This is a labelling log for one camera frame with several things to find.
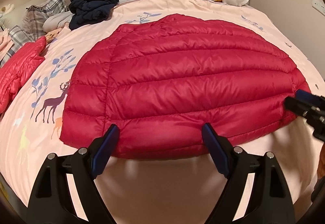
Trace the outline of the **large red down jacket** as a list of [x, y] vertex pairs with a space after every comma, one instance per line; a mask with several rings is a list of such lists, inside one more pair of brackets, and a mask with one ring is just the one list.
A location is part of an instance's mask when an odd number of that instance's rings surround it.
[[288, 54], [245, 27], [180, 14], [123, 24], [77, 63], [60, 139], [87, 147], [114, 124], [115, 157], [200, 156], [202, 125], [235, 145], [255, 140], [295, 119], [284, 100], [300, 89]]

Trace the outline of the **pile of pink grey clothes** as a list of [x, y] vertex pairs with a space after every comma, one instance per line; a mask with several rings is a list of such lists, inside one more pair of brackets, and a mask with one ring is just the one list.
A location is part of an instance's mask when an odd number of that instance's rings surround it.
[[9, 49], [14, 45], [12, 37], [9, 35], [9, 31], [6, 28], [1, 32], [0, 37], [0, 61], [3, 60]]

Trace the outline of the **pink deer print duvet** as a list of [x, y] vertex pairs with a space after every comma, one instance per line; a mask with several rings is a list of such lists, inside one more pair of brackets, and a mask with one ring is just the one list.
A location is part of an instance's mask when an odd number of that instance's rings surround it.
[[[141, 25], [180, 14], [234, 23], [274, 44], [297, 65], [309, 92], [324, 95], [324, 80], [305, 55], [262, 12], [206, 0], [136, 0], [118, 5], [104, 22], [62, 30], [45, 60], [22, 86], [1, 120], [1, 174], [24, 204], [49, 153], [69, 155], [61, 141], [63, 110], [72, 73], [82, 56], [123, 24]], [[272, 151], [293, 201], [313, 184], [321, 142], [301, 118], [255, 140], [238, 144], [249, 153]], [[113, 157], [96, 179], [100, 194], [118, 223], [204, 223], [226, 180], [206, 152], [179, 159]]]

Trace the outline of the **folded pink-red down jacket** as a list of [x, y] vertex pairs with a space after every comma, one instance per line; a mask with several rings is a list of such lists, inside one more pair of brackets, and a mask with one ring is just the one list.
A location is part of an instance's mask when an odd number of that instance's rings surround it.
[[1, 68], [1, 114], [45, 60], [41, 53], [46, 45], [45, 36], [35, 42], [25, 43]]

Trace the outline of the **grey rolled garment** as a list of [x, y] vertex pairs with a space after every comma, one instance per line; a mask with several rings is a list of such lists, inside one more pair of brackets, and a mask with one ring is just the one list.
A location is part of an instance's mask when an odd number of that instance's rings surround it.
[[43, 31], [48, 33], [63, 28], [66, 23], [70, 23], [72, 17], [73, 14], [70, 11], [52, 15], [44, 22]]

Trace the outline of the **grey plaid pillow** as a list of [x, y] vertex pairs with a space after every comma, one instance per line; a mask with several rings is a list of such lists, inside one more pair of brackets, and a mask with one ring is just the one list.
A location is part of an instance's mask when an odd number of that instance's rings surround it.
[[8, 29], [14, 45], [9, 49], [1, 61], [1, 66], [3, 66], [25, 43], [34, 42], [41, 36], [46, 35], [42, 27], [47, 18], [61, 12], [66, 12], [67, 10], [66, 0], [48, 0], [40, 6], [30, 6], [23, 18], [22, 26], [14, 26], [12, 29]]

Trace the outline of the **beige headboard cushion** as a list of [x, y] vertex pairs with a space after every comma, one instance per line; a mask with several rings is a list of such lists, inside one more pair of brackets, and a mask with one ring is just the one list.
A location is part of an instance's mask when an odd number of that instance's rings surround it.
[[11, 12], [3, 15], [1, 17], [1, 27], [3, 29], [12, 29], [14, 26], [22, 26], [23, 18], [26, 15], [27, 9], [32, 6], [40, 6], [47, 2], [48, 0], [31, 0], [25, 4], [22, 4], [14, 8]]

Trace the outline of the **dark navy garment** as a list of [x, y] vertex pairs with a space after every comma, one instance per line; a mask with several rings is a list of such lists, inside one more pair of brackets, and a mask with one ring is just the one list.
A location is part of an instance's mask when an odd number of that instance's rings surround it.
[[72, 31], [81, 26], [101, 23], [108, 19], [118, 3], [119, 0], [70, 0], [69, 10], [73, 17], [69, 29]]

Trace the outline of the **small plush toys on headboard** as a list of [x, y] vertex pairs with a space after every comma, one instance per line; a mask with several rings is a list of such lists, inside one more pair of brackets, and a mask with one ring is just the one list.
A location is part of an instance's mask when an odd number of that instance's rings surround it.
[[5, 14], [8, 14], [9, 12], [13, 11], [14, 9], [15, 9], [14, 4], [5, 5], [5, 6], [1, 7], [0, 14], [1, 14], [1, 16], [3, 16]]

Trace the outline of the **white wall switch panel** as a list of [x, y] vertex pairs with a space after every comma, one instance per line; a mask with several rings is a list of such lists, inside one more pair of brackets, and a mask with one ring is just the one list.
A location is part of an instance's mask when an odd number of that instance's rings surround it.
[[325, 15], [325, 7], [324, 5], [318, 0], [311, 0], [312, 7], [320, 12], [322, 15]]

